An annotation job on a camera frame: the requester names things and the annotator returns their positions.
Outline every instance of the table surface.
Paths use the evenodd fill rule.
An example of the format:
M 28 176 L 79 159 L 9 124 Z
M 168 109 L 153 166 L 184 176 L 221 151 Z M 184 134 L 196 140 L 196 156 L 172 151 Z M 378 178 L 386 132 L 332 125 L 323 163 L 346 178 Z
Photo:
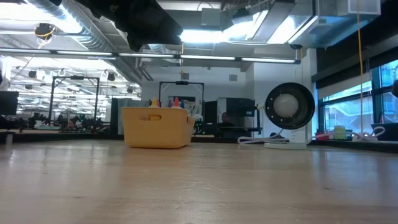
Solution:
M 398 223 L 398 156 L 122 141 L 0 151 L 0 223 Z

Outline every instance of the plastic bin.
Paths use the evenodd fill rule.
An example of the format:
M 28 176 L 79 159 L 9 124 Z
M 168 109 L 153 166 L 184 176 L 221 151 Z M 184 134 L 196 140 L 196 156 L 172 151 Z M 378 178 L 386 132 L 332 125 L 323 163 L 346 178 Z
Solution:
M 130 147 L 178 149 L 191 143 L 195 118 L 180 108 L 122 108 Z

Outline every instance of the wooden table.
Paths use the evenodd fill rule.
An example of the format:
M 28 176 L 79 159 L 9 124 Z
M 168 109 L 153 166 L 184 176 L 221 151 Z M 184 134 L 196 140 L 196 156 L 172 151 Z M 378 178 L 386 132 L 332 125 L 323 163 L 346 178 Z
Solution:
M 122 141 L 0 152 L 0 223 L 398 223 L 398 156 Z

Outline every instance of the yellow basket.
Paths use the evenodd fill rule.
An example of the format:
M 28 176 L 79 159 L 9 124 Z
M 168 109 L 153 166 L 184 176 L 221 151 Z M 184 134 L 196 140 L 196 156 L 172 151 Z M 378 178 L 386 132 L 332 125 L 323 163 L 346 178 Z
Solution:
M 130 147 L 178 149 L 191 143 L 195 118 L 180 108 L 122 108 Z

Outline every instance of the window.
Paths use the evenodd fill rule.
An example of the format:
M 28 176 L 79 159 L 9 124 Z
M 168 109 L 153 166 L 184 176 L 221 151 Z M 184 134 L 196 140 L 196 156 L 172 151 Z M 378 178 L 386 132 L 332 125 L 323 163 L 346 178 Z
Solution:
M 363 98 L 364 132 L 372 133 L 373 101 L 371 97 Z M 348 100 L 325 106 L 326 130 L 334 130 L 336 125 L 343 125 L 347 130 L 361 132 L 361 99 Z
M 391 92 L 383 93 L 383 123 L 398 123 L 398 98 Z
M 398 80 L 398 60 L 380 66 L 381 87 L 392 86 Z
M 372 90 L 372 81 L 368 81 L 366 83 L 362 84 L 362 90 L 363 92 L 366 91 L 371 91 Z M 340 99 L 346 96 L 352 96 L 355 94 L 361 93 L 361 85 L 354 86 L 352 88 L 349 88 L 347 90 L 341 91 L 339 93 L 333 94 L 331 96 L 328 96 L 323 99 L 323 101 L 330 101 L 330 100 L 336 100 Z

